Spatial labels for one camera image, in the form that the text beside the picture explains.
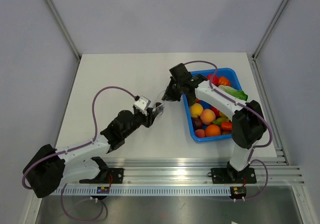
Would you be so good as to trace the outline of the clear zip top bag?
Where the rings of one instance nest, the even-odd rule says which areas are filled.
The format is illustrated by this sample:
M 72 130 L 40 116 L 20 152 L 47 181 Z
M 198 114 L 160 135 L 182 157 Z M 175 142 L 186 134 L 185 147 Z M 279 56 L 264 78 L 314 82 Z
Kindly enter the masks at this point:
M 153 103 L 153 107 L 154 107 L 154 104 L 155 104 L 156 102 L 160 102 L 160 103 L 165 104 L 165 101 L 162 100 L 162 98 L 164 97 L 164 94 L 165 94 L 165 90 L 161 91 L 161 92 L 157 95 L 157 97 L 156 97 L 156 99 L 155 99 L 155 101 L 154 101 L 154 103 Z

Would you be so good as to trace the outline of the black eggplant toy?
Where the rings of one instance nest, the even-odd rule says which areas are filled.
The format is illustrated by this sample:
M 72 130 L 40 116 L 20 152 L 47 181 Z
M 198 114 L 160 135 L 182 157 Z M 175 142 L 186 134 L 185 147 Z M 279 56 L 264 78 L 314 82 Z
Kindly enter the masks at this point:
M 156 102 L 154 105 L 155 110 L 161 110 L 163 108 L 164 104 L 162 102 Z

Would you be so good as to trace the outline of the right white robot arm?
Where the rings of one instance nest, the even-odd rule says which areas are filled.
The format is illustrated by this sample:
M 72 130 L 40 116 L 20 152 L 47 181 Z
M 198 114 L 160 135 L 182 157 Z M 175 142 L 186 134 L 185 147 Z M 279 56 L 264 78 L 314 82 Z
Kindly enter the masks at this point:
M 169 70 L 170 82 L 165 90 L 164 101 L 179 101 L 182 96 L 192 106 L 196 100 L 213 104 L 232 123 L 231 137 L 235 143 L 232 156 L 221 171 L 225 183 L 239 182 L 249 175 L 250 159 L 256 142 L 267 130 L 260 104 L 246 102 L 226 93 L 201 74 L 192 75 L 185 64 L 180 63 Z

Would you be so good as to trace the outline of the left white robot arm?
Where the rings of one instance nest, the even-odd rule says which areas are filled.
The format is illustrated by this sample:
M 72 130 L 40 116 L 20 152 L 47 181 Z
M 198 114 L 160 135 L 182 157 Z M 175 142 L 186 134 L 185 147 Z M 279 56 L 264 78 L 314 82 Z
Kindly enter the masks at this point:
M 122 110 L 117 117 L 92 140 L 63 149 L 50 144 L 42 146 L 23 169 L 22 185 L 33 190 L 38 198 L 52 194 L 60 185 L 119 184 L 118 171 L 108 167 L 102 156 L 119 149 L 139 127 L 149 128 L 162 114 L 164 105 L 133 111 Z

